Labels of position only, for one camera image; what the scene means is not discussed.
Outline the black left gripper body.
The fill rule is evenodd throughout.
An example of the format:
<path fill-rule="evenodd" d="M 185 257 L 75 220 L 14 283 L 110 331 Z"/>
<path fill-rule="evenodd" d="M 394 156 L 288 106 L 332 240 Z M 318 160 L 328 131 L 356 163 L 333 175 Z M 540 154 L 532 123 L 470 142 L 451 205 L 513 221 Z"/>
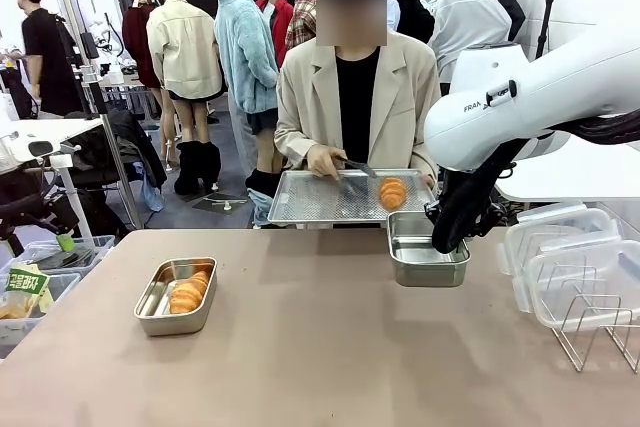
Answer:
<path fill-rule="evenodd" d="M 52 194 L 55 180 L 43 168 L 16 169 L 1 175 L 1 240 L 17 242 L 15 229 L 35 225 L 53 234 L 68 234 L 79 218 L 65 194 Z"/>

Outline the person's right hand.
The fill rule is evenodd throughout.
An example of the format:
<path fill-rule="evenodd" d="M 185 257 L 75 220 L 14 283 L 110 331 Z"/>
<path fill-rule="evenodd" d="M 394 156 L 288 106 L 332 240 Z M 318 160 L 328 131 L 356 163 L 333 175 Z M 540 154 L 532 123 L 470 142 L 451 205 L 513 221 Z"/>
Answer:
<path fill-rule="evenodd" d="M 339 179 L 335 160 L 343 160 L 346 154 L 343 150 L 321 144 L 313 145 L 307 152 L 306 162 L 309 170 L 319 177 Z"/>

